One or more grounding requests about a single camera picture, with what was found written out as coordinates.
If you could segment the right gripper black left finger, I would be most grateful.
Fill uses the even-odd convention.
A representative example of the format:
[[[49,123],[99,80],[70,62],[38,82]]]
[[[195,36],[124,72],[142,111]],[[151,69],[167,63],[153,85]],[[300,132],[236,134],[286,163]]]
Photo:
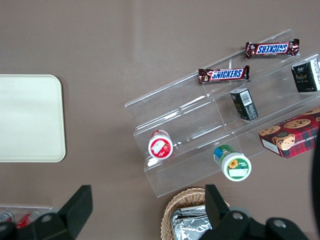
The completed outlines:
[[[46,213],[23,228],[0,224],[2,240],[75,240],[93,212],[91,185],[82,185],[58,212]]]

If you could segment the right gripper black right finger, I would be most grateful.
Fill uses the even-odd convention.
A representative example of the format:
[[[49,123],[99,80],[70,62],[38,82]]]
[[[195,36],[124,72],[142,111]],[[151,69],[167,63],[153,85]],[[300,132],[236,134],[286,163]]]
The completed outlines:
[[[214,184],[205,186],[205,211],[211,224],[201,240],[307,240],[305,233],[292,221],[269,218],[257,222],[240,210],[230,210]]]

